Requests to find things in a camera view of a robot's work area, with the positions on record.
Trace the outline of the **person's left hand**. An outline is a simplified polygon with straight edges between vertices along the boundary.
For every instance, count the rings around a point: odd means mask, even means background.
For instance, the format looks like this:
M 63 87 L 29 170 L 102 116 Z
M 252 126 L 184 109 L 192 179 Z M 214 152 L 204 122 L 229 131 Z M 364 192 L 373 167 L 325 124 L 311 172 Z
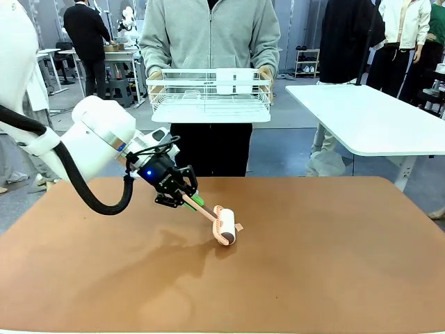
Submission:
M 269 91 L 271 91 L 273 89 L 273 83 L 274 83 L 274 77 L 273 77 L 273 73 L 272 70 L 270 68 L 269 65 L 262 65 L 259 69 L 258 69 L 258 73 L 261 79 L 263 80 L 269 80 Z

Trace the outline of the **person's right hand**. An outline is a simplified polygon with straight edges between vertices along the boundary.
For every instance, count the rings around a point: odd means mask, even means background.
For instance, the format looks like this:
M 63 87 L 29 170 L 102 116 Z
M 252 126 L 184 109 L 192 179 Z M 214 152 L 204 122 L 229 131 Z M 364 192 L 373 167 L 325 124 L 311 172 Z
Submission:
M 162 80 L 162 78 L 162 70 L 153 71 L 153 73 L 151 73 L 151 75 L 147 78 L 147 87 L 149 88 L 149 90 L 153 89 L 154 87 L 154 85 L 151 84 L 153 81 Z

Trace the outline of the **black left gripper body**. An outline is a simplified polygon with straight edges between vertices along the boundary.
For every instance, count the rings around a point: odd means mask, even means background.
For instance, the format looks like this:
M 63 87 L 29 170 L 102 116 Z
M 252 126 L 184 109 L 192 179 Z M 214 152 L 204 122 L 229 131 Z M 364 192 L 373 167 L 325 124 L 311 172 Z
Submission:
M 181 188 L 181 178 L 175 163 L 167 154 L 155 154 L 138 169 L 137 174 L 158 193 L 175 193 Z

